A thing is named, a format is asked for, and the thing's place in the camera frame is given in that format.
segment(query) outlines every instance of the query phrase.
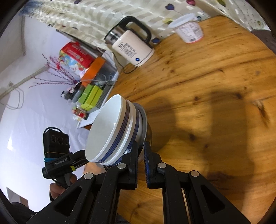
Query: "wooden table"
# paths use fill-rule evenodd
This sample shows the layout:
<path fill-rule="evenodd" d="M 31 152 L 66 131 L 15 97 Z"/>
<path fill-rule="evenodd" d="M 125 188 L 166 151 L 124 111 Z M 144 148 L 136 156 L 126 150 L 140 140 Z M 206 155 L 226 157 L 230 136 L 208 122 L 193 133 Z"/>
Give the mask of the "wooden table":
<path fill-rule="evenodd" d="M 200 25 L 201 41 L 166 38 L 120 75 L 111 96 L 145 108 L 163 162 L 198 170 L 254 224 L 276 196 L 276 56 L 226 17 Z M 131 224 L 163 223 L 161 190 L 146 187 L 144 163 L 118 213 Z"/>

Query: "plastic lid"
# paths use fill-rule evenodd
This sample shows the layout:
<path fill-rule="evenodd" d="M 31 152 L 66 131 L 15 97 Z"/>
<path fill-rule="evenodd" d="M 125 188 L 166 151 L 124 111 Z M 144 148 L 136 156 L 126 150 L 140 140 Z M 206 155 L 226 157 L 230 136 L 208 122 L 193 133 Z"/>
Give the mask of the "plastic lid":
<path fill-rule="evenodd" d="M 95 76 L 100 71 L 104 63 L 105 63 L 105 59 L 102 57 L 97 57 L 95 61 L 92 62 L 92 64 L 90 65 L 90 67 L 88 68 L 84 76 L 81 78 L 81 81 L 86 80 L 86 81 L 82 81 L 82 85 L 84 87 L 86 87 L 91 82 L 87 80 L 95 78 Z"/>
<path fill-rule="evenodd" d="M 184 16 L 180 16 L 179 18 L 177 18 L 176 20 L 174 20 L 172 23 L 169 24 L 169 28 L 173 29 L 176 28 L 186 22 L 189 21 L 196 21 L 197 19 L 195 18 L 195 14 L 194 13 L 190 13 L 190 14 L 186 14 Z"/>

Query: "blue striped bowl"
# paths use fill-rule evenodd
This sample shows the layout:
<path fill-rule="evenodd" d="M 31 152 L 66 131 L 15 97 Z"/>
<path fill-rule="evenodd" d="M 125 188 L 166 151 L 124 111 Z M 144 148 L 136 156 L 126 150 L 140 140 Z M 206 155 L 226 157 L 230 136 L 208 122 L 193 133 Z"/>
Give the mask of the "blue striped bowl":
<path fill-rule="evenodd" d="M 121 162 L 122 156 L 131 152 L 132 143 L 140 142 L 142 137 L 143 123 L 142 116 L 138 109 L 127 100 L 130 106 L 130 123 L 125 130 L 124 137 L 121 140 L 120 147 L 113 153 L 105 162 L 101 163 L 104 166 L 113 166 Z"/>
<path fill-rule="evenodd" d="M 85 156 L 90 162 L 105 162 L 120 147 L 127 128 L 130 106 L 120 95 L 111 97 L 95 118 L 90 129 Z"/>

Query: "orange box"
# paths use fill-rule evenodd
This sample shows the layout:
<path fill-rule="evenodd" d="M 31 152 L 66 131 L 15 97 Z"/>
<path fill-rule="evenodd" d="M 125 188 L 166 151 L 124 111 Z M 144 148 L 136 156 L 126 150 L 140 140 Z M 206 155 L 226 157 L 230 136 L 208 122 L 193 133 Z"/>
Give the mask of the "orange box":
<path fill-rule="evenodd" d="M 92 62 L 84 76 L 81 78 L 82 85 L 86 87 L 91 81 L 83 81 L 94 79 L 101 67 L 104 65 L 105 60 L 102 57 L 97 57 L 95 61 Z"/>

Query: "green box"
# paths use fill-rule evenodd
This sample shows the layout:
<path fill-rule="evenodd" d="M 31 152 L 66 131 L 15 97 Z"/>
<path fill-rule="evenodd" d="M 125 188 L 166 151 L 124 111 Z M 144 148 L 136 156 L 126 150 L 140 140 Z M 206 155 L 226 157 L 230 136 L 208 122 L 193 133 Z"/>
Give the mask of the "green box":
<path fill-rule="evenodd" d="M 102 93 L 103 91 L 99 87 L 94 86 L 85 102 L 81 105 L 81 108 L 85 109 L 86 111 L 91 110 L 96 106 Z"/>
<path fill-rule="evenodd" d="M 101 89 L 98 90 L 97 94 L 95 95 L 93 101 L 90 103 L 90 105 L 92 107 L 95 107 L 97 102 L 99 101 L 101 95 L 102 95 L 103 91 Z"/>
<path fill-rule="evenodd" d="M 86 98 L 88 97 L 89 93 L 91 92 L 93 86 L 88 84 L 87 87 L 85 88 L 83 94 L 81 95 L 81 97 L 79 98 L 78 102 L 80 104 L 83 104 L 86 100 Z"/>
<path fill-rule="evenodd" d="M 81 108 L 84 109 L 84 110 L 86 110 L 86 111 L 89 111 L 93 107 L 91 105 L 87 104 L 87 103 L 84 103 L 84 104 L 81 105 Z"/>
<path fill-rule="evenodd" d="M 96 95 L 97 92 L 99 91 L 99 89 L 100 89 L 99 87 L 93 86 L 93 87 L 92 87 L 92 90 L 91 90 L 90 93 L 88 94 L 88 96 L 87 96 L 87 98 L 86 98 L 86 100 L 84 101 L 83 104 L 87 103 L 87 104 L 91 105 L 91 103 L 92 103 L 92 101 L 93 101 L 95 95 Z"/>

